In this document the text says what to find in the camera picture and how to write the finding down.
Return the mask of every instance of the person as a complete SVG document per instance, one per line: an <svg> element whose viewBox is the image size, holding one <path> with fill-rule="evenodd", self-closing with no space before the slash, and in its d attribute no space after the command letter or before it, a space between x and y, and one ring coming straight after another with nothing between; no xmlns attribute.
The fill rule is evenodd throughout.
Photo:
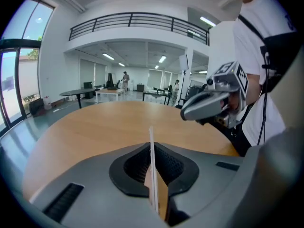
<svg viewBox="0 0 304 228"><path fill-rule="evenodd" d="M277 0L242 1L240 15L248 20L263 38L295 32L289 16ZM258 145L259 138L260 144L263 144L264 140L281 133L285 129L285 124L270 95L267 94L266 121L262 134L265 135L265 139L260 137L265 97L262 86L266 81L266 70L262 68L265 61L260 47L264 44L239 18L236 19L233 33L236 58L249 81L246 104L253 104L233 142L238 153L245 156L248 148ZM270 70L269 77L273 74L274 71ZM234 109L238 107L237 95L229 97L229 105Z"/></svg>
<svg viewBox="0 0 304 228"><path fill-rule="evenodd" d="M177 93L179 92L179 88L180 88L179 80L177 79L177 80L175 81L175 85L174 85L173 91L172 91L172 102L171 102L171 106L174 106L174 105L175 105L175 102L176 102L176 99L177 99Z"/></svg>
<svg viewBox="0 0 304 228"><path fill-rule="evenodd" d="M124 76L123 76L123 89L125 90L125 92L128 91L128 82L130 80L130 76L127 75L127 72L124 71Z"/></svg>

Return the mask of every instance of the wooden table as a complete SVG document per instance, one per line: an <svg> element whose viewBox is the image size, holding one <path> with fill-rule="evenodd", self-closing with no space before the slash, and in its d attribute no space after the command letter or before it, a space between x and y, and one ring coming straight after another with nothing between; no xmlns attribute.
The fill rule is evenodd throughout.
<svg viewBox="0 0 304 228"><path fill-rule="evenodd" d="M116 101L118 101L118 96L121 94L124 94L125 97L125 91L124 89L117 89L117 90L109 90L109 89L102 89L96 91L96 102L98 103L98 94L106 94L106 95L116 95Z"/></svg>
<svg viewBox="0 0 304 228"><path fill-rule="evenodd" d="M61 118L41 136L23 177L23 195L35 193L78 162L102 153L154 140L190 150L224 155L237 152L209 124L183 121L174 107L141 101L96 104Z"/></svg>

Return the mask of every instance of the black round table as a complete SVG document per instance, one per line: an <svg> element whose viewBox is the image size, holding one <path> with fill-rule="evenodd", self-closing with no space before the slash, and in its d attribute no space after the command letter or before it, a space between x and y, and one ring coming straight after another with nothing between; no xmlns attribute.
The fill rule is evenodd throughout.
<svg viewBox="0 0 304 228"><path fill-rule="evenodd" d="M94 92L94 91L95 91L95 89L76 89L76 90L70 90L70 91L63 92L60 94L60 96L76 95L78 104L79 104L79 108L81 108L80 95L85 94L85 93Z"/></svg>

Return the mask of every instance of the hand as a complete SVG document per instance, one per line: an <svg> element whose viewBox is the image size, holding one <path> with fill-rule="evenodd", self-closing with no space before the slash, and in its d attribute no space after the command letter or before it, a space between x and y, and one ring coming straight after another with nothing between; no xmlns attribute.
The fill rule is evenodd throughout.
<svg viewBox="0 0 304 228"><path fill-rule="evenodd" d="M228 105L230 109L237 109L239 104L238 92L231 93L228 98ZM221 107L224 106L224 101L220 102Z"/></svg>

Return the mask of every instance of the white desk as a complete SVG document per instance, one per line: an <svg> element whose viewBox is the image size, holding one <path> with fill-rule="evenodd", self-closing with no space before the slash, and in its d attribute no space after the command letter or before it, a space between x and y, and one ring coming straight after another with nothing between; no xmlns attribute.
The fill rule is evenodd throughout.
<svg viewBox="0 0 304 228"><path fill-rule="evenodd" d="M102 89L95 91L95 93L96 93L96 103L98 103L98 94L116 95L116 101L118 101L118 96L123 94L125 99L125 91L123 89L117 89L117 90Z"/></svg>

